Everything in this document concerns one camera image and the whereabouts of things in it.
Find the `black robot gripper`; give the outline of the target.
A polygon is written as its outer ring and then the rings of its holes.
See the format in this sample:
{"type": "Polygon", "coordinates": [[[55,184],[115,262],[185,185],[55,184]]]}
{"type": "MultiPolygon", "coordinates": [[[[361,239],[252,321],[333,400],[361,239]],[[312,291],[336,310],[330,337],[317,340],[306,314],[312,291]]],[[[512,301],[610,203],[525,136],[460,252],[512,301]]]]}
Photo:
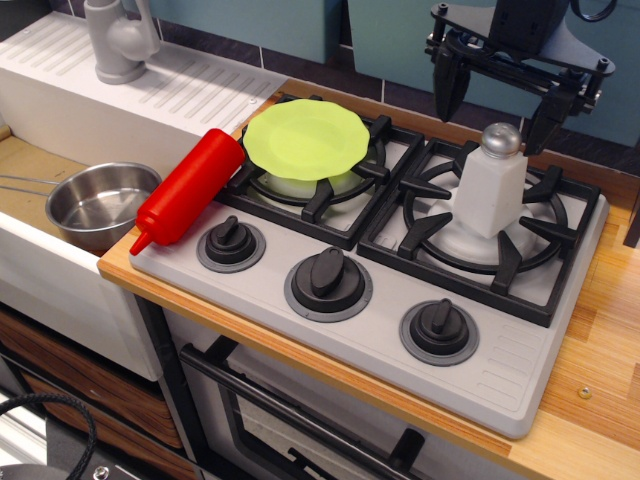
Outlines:
{"type": "Polygon", "coordinates": [[[449,122],[473,72],[542,96],[526,134],[525,155],[539,155],[572,108],[592,108],[614,63],[578,40],[566,14],[577,1],[498,1],[493,7],[440,2],[425,52],[434,64],[437,116],[449,122]]]}

